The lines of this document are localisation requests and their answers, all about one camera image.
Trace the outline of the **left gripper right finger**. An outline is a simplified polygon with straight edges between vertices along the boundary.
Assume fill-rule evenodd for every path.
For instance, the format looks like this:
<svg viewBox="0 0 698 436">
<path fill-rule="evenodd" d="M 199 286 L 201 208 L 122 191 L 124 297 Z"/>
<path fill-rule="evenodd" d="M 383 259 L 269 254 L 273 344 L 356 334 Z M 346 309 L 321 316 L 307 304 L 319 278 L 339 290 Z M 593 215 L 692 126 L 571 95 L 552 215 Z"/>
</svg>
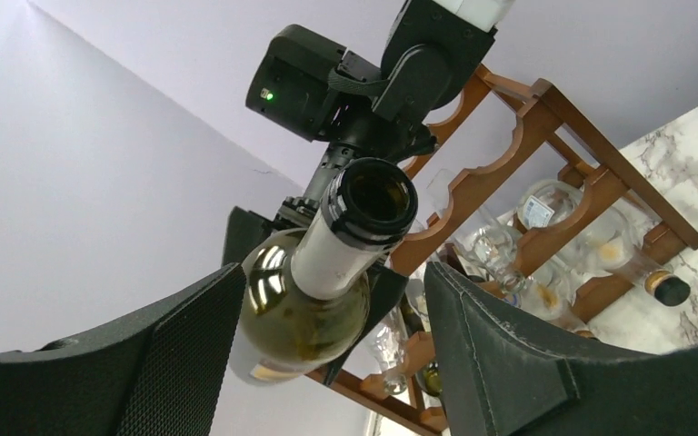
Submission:
<svg viewBox="0 0 698 436">
<path fill-rule="evenodd" d="M 586 339 L 429 263 L 425 297 L 454 435 L 698 435 L 698 346 Z"/>
</svg>

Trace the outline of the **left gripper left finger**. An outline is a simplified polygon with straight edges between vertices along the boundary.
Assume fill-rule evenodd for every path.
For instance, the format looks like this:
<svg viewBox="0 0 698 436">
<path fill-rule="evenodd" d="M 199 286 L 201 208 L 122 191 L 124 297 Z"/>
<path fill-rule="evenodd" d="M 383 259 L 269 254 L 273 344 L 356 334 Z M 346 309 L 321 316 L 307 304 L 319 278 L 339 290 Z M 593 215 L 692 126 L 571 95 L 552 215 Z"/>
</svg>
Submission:
<svg viewBox="0 0 698 436">
<path fill-rule="evenodd" d="M 0 435 L 206 435 L 246 279 L 229 264 L 32 352 L 0 353 Z"/>
</svg>

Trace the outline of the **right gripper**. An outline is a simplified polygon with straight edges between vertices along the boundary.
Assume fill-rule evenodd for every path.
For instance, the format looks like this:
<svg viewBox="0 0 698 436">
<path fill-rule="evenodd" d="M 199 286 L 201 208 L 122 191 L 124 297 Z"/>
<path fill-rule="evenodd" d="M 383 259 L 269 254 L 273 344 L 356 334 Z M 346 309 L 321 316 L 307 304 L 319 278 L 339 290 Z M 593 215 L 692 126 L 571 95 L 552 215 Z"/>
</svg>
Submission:
<svg viewBox="0 0 698 436">
<path fill-rule="evenodd" d="M 274 226 L 308 226 L 319 211 L 322 197 L 330 182 L 351 162 L 365 157 L 380 158 L 392 164 L 409 158 L 432 154 L 438 149 L 436 141 L 398 143 L 381 141 L 372 144 L 361 141 L 332 141 L 315 170 L 304 193 L 286 197 L 274 218 Z M 222 265 L 242 263 L 246 256 L 274 232 L 273 223 L 252 211 L 235 206 L 229 213 L 224 237 Z M 367 319 L 358 338 L 339 357 L 324 366 L 322 385 L 332 385 L 338 378 L 354 348 L 402 299 L 408 277 L 381 264 L 367 270 L 370 283 L 370 303 Z"/>
</svg>

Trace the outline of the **green wine bottle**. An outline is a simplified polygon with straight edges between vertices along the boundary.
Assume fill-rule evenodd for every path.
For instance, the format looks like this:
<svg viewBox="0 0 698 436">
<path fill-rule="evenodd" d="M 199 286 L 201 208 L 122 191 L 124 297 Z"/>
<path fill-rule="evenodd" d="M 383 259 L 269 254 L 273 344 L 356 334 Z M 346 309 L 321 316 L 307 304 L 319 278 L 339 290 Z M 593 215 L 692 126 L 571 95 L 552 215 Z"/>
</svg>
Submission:
<svg viewBox="0 0 698 436">
<path fill-rule="evenodd" d="M 273 385 L 346 352 L 369 312 L 367 270 L 402 241 L 417 206 L 400 167 L 357 159 L 330 182 L 309 227 L 278 231 L 255 247 L 242 263 L 234 374 Z"/>
</svg>

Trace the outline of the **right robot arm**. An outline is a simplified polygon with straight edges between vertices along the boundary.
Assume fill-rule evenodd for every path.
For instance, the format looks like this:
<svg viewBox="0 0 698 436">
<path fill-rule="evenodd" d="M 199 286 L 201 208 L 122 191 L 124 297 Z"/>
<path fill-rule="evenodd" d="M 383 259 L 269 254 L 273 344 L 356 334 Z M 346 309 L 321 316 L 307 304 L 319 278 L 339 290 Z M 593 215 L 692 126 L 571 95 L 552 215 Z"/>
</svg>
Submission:
<svg viewBox="0 0 698 436">
<path fill-rule="evenodd" d="M 326 148 L 301 195 L 273 219 L 234 208 L 224 263 L 240 265 L 244 299 L 230 368 L 268 386 L 326 368 L 402 297 L 387 266 L 418 196 L 401 162 L 437 144 L 426 116 L 451 101 L 494 44 L 507 1 L 408 1 L 372 64 L 298 24 L 270 42 L 246 107 Z"/>
</svg>

